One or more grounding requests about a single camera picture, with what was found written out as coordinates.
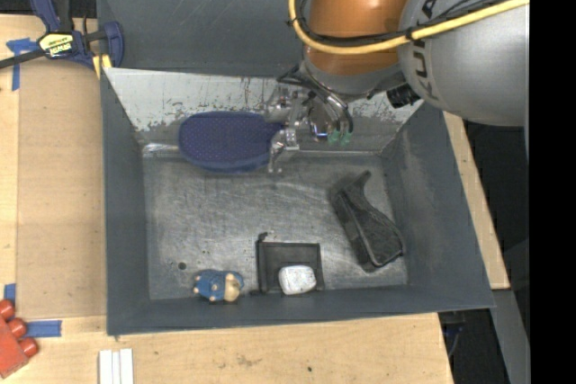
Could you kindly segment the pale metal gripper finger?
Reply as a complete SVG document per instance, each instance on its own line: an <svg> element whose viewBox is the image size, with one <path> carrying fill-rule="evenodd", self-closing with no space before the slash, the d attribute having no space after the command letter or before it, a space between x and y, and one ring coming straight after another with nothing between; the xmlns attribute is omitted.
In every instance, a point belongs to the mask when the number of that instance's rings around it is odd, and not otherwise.
<svg viewBox="0 0 576 384"><path fill-rule="evenodd" d="M287 126L293 113L293 104L288 102L275 102L265 108L264 119L266 123Z"/></svg>
<svg viewBox="0 0 576 384"><path fill-rule="evenodd" d="M269 174L281 173L284 162L290 160L300 151L295 129L281 129L271 140L267 172Z"/></svg>

